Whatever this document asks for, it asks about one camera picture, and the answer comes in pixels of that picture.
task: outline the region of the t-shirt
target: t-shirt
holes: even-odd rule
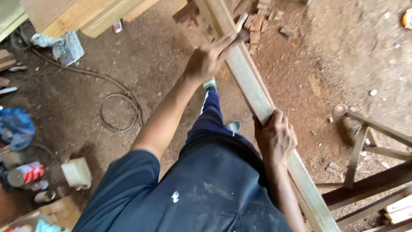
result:
[[[262,161],[235,138],[199,138],[158,183],[159,171],[147,151],[111,163],[73,232],[290,231]]]

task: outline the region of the hand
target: hand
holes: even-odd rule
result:
[[[275,110],[267,127],[262,129],[255,118],[255,137],[265,165],[286,166],[287,158],[297,145],[297,138],[288,117]]]
[[[219,70],[220,64],[229,56],[230,49],[240,43],[233,42],[237,33],[231,33],[196,49],[183,72],[185,78],[196,81],[199,85],[210,80]]]

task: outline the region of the person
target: person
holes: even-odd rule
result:
[[[286,167],[297,145],[287,116],[275,110],[268,125],[256,120],[262,159],[246,138],[234,133],[239,122],[223,125],[213,76],[238,45],[236,36],[193,52],[131,151],[110,164],[73,232],[305,230]],[[201,115],[178,160],[158,182],[159,161],[203,83]]]

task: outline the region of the red and white can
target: red and white can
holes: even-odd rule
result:
[[[33,162],[11,170],[7,180],[11,186],[20,187],[42,177],[43,173],[43,165],[39,162]]]

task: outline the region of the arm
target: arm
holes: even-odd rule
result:
[[[287,158],[297,145],[293,126],[282,111],[275,110],[267,127],[262,129],[260,122],[255,120],[255,136],[266,169],[270,199],[279,207],[292,231],[305,231],[286,166]]]
[[[139,132],[132,150],[145,150],[161,159],[190,98],[218,71],[230,48],[238,44],[233,42],[236,36],[229,34],[193,52],[182,76]]]

